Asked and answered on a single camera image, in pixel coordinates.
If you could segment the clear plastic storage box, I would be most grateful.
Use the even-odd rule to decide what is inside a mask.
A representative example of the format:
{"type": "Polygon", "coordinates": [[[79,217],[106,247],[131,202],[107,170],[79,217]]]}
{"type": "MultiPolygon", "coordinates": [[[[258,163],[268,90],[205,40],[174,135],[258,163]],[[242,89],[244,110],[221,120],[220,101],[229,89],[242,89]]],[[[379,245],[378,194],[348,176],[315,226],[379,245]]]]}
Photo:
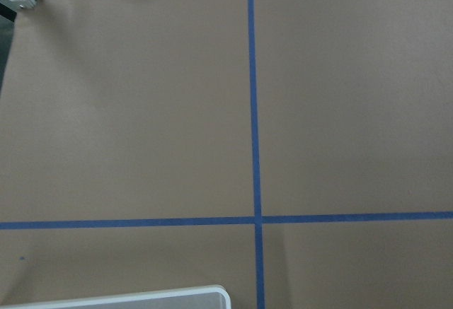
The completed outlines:
{"type": "Polygon", "coordinates": [[[2,305],[2,308],[231,308],[220,285],[174,288],[60,301],[2,305]]]}

